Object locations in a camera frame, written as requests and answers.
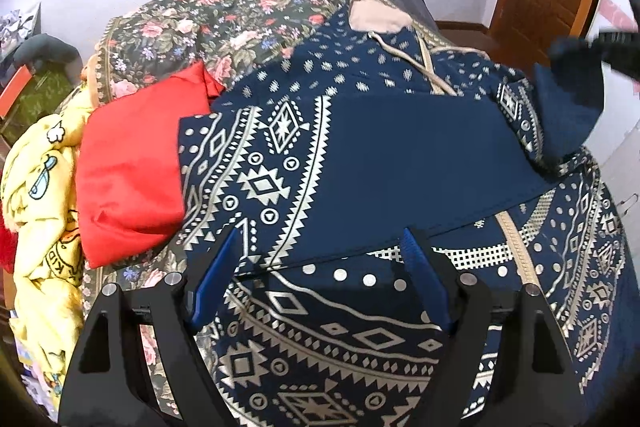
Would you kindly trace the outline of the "yellow cartoon blanket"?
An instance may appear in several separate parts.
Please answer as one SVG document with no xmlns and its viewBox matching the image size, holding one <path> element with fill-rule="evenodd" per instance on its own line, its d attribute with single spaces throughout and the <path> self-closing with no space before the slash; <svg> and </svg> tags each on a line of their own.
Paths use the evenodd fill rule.
<svg viewBox="0 0 640 427">
<path fill-rule="evenodd" d="M 84 316 L 75 173 L 93 112 L 81 87 L 62 108 L 32 124 L 9 151 L 1 179 L 2 217 L 17 234 L 10 327 L 42 375 L 54 407 Z"/>
</svg>

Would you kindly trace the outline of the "floral bedspread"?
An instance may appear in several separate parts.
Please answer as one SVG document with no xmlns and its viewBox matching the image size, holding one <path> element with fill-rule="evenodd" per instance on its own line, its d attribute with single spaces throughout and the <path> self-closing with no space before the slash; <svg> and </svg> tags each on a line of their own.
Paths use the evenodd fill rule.
<svg viewBox="0 0 640 427">
<path fill-rule="evenodd" d="M 154 0 L 112 23 L 102 56 L 134 84 L 202 62 L 224 94 L 179 130 L 180 228 L 156 254 L 89 270 L 82 302 L 184 269 L 235 225 L 240 264 L 195 340 L 243 426 L 395 426 L 412 407 L 388 147 L 420 43 L 357 29 L 367 1 L 383 5 Z"/>
</svg>

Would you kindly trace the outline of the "navy patterned hooded garment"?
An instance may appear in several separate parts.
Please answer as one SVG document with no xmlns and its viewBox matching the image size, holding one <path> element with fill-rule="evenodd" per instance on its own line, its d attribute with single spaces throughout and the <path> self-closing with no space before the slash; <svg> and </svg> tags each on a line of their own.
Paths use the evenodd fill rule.
<svg viewBox="0 0 640 427">
<path fill-rule="evenodd" d="M 639 288 L 586 142 L 601 61 L 533 75 L 337 11 L 183 118 L 201 259 L 241 256 L 205 353 L 240 426 L 581 426 L 639 372 Z"/>
</svg>

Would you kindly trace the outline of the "silver printed gift bag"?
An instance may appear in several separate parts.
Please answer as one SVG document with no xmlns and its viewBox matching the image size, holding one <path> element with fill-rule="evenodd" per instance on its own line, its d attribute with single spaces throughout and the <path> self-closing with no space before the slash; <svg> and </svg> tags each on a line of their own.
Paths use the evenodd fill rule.
<svg viewBox="0 0 640 427">
<path fill-rule="evenodd" d="M 10 56 L 25 40 L 41 30 L 41 4 L 12 10 L 1 17 L 1 60 Z"/>
</svg>

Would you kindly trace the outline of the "red folded cloth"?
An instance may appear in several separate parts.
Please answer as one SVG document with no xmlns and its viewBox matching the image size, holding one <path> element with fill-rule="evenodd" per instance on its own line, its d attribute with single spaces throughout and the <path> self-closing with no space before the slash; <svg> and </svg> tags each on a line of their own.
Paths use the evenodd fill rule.
<svg viewBox="0 0 640 427">
<path fill-rule="evenodd" d="M 76 168 L 82 250 L 92 269 L 164 245 L 182 223 L 179 122 L 209 113 L 224 86 L 201 62 L 97 108 Z"/>
</svg>

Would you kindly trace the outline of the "orange box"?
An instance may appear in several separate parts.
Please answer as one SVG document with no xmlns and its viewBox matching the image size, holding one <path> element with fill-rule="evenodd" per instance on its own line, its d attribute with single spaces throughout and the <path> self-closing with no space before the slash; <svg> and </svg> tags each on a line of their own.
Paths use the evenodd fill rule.
<svg viewBox="0 0 640 427">
<path fill-rule="evenodd" d="M 11 107 L 21 95 L 27 83 L 32 80 L 32 72 L 27 65 L 21 66 L 0 95 L 0 118 L 6 118 L 10 113 Z"/>
</svg>

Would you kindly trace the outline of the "dark grey neck pillow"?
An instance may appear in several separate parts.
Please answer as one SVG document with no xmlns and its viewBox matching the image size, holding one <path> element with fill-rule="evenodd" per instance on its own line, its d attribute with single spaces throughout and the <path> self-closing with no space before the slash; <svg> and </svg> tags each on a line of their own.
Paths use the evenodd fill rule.
<svg viewBox="0 0 640 427">
<path fill-rule="evenodd" d="M 66 66 L 80 59 L 78 49 L 47 34 L 34 35 L 21 43 L 13 54 L 16 67 L 27 66 L 37 70 L 43 64 Z"/>
</svg>

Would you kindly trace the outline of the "green bag with clutter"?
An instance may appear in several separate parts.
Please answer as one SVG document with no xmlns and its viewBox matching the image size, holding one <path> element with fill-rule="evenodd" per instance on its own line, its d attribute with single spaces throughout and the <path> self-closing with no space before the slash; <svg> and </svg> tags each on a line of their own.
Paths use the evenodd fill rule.
<svg viewBox="0 0 640 427">
<path fill-rule="evenodd" d="M 39 72 L 31 68 L 30 71 L 32 80 L 27 83 L 10 113 L 1 119 L 1 136 L 9 145 L 13 145 L 41 117 L 54 113 L 73 90 L 61 66 L 46 64 Z"/>
</svg>

